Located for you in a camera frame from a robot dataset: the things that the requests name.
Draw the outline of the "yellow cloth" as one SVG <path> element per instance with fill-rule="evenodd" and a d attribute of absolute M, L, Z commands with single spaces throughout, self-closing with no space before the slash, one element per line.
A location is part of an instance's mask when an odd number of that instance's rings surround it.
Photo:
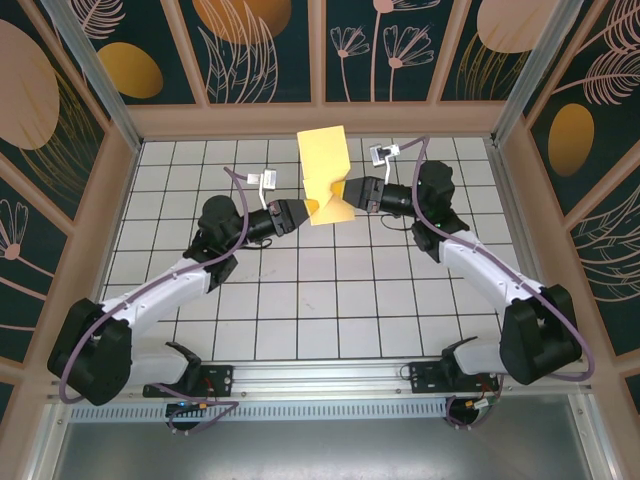
<path fill-rule="evenodd" d="M 333 197 L 332 184 L 346 182 L 351 162 L 344 127 L 326 127 L 297 133 L 306 209 L 317 209 L 309 217 L 312 226 L 350 222 L 355 208 Z M 309 208 L 307 199 L 319 202 Z"/>

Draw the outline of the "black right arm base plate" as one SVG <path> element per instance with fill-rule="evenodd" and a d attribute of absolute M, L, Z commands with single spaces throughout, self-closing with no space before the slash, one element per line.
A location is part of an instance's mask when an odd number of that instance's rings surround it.
<path fill-rule="evenodd" d="M 498 377 L 490 374 L 467 375 L 444 360 L 411 362 L 409 382 L 414 394 L 478 394 L 499 389 Z"/>

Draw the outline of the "aluminium side rail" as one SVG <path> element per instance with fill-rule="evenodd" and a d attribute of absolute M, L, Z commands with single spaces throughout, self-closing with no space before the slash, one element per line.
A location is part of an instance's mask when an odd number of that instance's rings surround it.
<path fill-rule="evenodd" d="M 516 257 L 520 265 L 520 271 L 529 278 L 547 284 L 547 278 L 543 273 L 525 213 L 521 206 L 520 195 L 516 191 L 516 185 L 509 172 L 502 151 L 494 145 L 491 137 L 485 138 L 484 144 L 511 234 Z"/>

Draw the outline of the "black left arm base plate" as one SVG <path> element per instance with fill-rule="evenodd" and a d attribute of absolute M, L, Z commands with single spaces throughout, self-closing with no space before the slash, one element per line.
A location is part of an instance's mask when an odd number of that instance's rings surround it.
<path fill-rule="evenodd" d="M 231 395 L 234 367 L 231 365 L 200 365 L 188 367 L 180 380 L 164 387 L 179 397 L 226 398 Z"/>

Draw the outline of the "grey metal panel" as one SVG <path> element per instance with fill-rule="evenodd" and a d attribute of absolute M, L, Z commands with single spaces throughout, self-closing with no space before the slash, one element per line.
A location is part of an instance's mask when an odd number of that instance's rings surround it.
<path fill-rule="evenodd" d="M 592 480 L 572 433 L 460 432 L 435 419 L 73 424 L 54 480 Z"/>

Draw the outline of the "aluminium frame post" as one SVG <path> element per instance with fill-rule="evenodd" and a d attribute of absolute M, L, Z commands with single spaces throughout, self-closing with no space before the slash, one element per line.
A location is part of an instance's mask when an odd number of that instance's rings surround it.
<path fill-rule="evenodd" d="M 123 0 L 38 0 L 102 105 L 135 153 L 141 137 L 92 40 L 107 40 L 126 17 Z"/>
<path fill-rule="evenodd" d="M 499 149 L 542 81 L 545 72 L 574 25 L 584 0 L 559 0 L 532 49 L 491 132 L 491 144 Z"/>

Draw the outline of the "aluminium mounting rail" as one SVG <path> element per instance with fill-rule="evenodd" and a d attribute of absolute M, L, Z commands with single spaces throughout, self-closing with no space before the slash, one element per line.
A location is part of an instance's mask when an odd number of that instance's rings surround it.
<path fill-rule="evenodd" d="M 208 398 L 239 402 L 408 398 L 414 383 L 408 379 L 407 360 L 412 359 L 222 362 L 233 367 L 229 392 L 227 386 L 214 386 L 215 397 L 211 394 Z M 593 380 L 568 382 L 543 377 L 525 386 L 505 375 L 503 393 L 584 393 L 592 390 Z M 144 401 L 147 383 L 126 386 L 108 402 Z"/>

